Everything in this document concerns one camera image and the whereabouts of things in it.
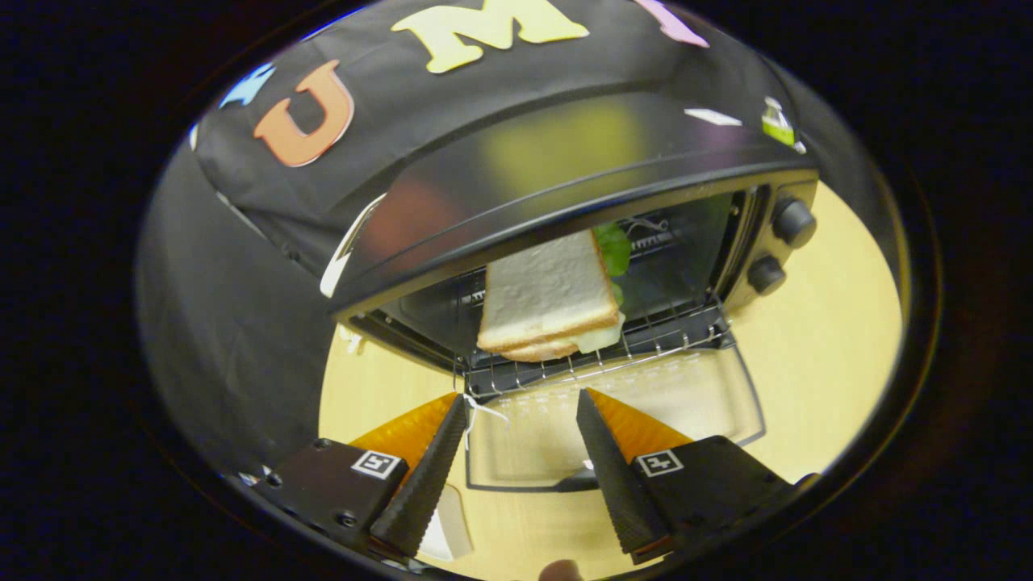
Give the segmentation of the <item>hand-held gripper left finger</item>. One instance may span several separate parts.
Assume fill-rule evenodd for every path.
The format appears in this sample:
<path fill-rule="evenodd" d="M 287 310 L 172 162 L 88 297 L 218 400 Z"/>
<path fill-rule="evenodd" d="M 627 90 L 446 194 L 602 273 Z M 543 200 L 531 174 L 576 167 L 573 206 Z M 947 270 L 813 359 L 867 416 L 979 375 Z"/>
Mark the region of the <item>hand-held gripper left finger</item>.
<path fill-rule="evenodd" d="M 413 559 L 467 430 L 466 408 L 449 393 L 350 444 L 318 438 L 267 475 L 267 500 L 368 558 Z"/>

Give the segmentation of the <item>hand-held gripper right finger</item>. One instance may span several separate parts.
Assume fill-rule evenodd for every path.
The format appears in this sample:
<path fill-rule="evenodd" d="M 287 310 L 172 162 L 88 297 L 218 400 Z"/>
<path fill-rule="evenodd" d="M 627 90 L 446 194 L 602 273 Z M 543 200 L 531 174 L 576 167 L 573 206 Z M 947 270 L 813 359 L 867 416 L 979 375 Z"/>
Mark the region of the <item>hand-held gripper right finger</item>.
<path fill-rule="evenodd" d="M 818 479 L 787 481 L 723 435 L 686 437 L 590 387 L 575 418 L 617 540 L 636 565 L 716 553 Z"/>

